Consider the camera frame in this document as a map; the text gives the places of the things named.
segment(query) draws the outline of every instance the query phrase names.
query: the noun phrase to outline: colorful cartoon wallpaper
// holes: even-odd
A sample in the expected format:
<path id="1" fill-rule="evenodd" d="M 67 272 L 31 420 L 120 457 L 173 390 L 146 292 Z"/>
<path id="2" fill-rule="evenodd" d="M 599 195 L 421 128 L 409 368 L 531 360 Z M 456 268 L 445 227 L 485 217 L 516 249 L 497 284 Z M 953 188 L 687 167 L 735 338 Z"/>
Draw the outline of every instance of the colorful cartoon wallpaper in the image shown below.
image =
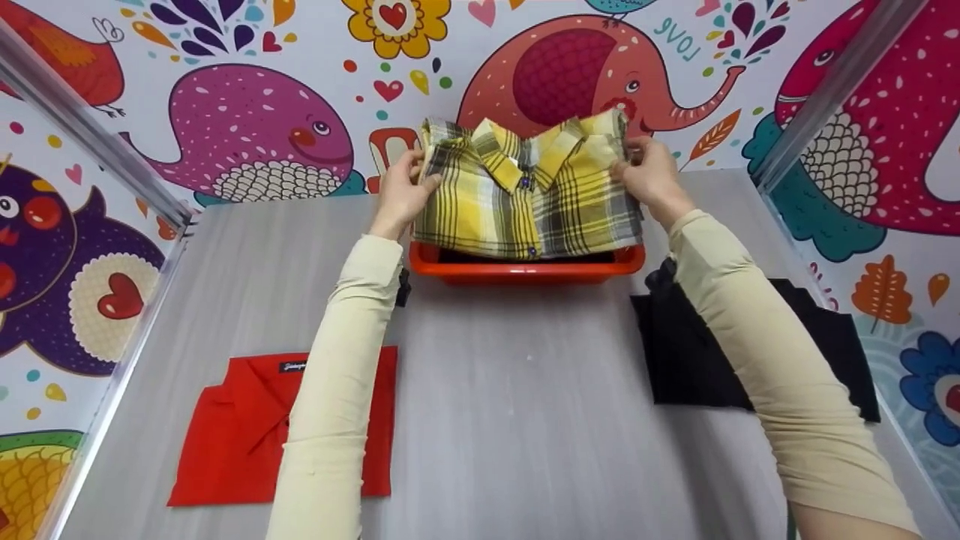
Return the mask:
<path id="1" fill-rule="evenodd" d="M 35 537 L 175 239 L 39 112 L 0 97 L 0 540 Z"/>
<path id="2" fill-rule="evenodd" d="M 743 155 L 763 157 L 878 0 L 791 67 Z M 858 313 L 874 380 L 960 520 L 960 4 L 930 0 L 773 189 L 837 310 Z"/>
<path id="3" fill-rule="evenodd" d="M 790 66 L 852 2 L 0 0 L 0 15 L 202 209 L 375 192 L 428 115 L 533 135 L 617 107 L 684 170 L 742 167 Z"/>

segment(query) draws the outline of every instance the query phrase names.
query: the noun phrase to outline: red polo shirt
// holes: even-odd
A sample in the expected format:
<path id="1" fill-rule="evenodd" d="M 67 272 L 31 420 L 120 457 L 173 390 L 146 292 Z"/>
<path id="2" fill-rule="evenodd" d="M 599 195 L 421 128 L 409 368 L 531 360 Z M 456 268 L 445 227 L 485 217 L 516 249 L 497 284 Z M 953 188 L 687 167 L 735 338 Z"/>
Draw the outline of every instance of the red polo shirt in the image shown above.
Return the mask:
<path id="1" fill-rule="evenodd" d="M 270 503 L 307 353 L 231 358 L 200 394 L 168 506 Z M 380 350 L 363 460 L 364 497 L 390 495 L 396 347 Z"/>

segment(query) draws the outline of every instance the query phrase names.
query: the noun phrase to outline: beige sleeve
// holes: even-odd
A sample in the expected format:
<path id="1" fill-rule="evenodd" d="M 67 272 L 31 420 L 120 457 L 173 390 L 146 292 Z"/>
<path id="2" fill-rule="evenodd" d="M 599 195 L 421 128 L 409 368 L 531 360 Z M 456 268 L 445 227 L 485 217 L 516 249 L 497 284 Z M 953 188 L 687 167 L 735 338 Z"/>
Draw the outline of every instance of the beige sleeve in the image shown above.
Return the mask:
<path id="1" fill-rule="evenodd" d="M 276 483 L 268 540 L 356 540 L 373 380 L 394 310 L 396 242 L 353 247 L 310 349 Z"/>
<path id="2" fill-rule="evenodd" d="M 846 386 L 733 233 L 693 210 L 670 250 L 677 282 L 754 404 L 787 500 L 919 534 Z"/>

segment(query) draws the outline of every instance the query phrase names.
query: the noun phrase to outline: cartoon flower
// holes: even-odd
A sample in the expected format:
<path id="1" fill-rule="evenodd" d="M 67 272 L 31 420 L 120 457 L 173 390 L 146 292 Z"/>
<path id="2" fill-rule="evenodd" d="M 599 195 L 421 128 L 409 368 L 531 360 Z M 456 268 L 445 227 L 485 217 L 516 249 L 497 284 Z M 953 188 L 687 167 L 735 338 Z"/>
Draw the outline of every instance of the cartoon flower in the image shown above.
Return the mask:
<path id="1" fill-rule="evenodd" d="M 391 60 L 403 51 L 410 58 L 430 54 L 430 40 L 446 38 L 444 17 L 450 0 L 342 0 L 353 10 L 347 24 L 357 41 L 373 42 L 382 59 Z"/>
<path id="2" fill-rule="evenodd" d="M 900 392 L 926 412 L 930 436 L 944 446 L 960 444 L 960 339 L 950 345 L 939 333 L 926 331 L 916 349 L 900 353 L 900 363 L 913 374 L 900 380 Z"/>

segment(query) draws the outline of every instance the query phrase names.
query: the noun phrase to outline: orange plastic basket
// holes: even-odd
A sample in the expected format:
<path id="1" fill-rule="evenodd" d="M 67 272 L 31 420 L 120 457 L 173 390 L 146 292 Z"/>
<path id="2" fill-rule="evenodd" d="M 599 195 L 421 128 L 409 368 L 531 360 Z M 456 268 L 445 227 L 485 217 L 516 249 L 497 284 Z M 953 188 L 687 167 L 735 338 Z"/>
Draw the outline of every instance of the orange plastic basket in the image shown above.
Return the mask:
<path id="1" fill-rule="evenodd" d="M 440 248 L 410 242 L 410 269 L 436 276 L 451 285 L 561 285 L 602 283 L 613 276 L 633 274 L 643 266 L 647 252 L 640 246 L 613 252 L 613 262 L 445 263 Z"/>

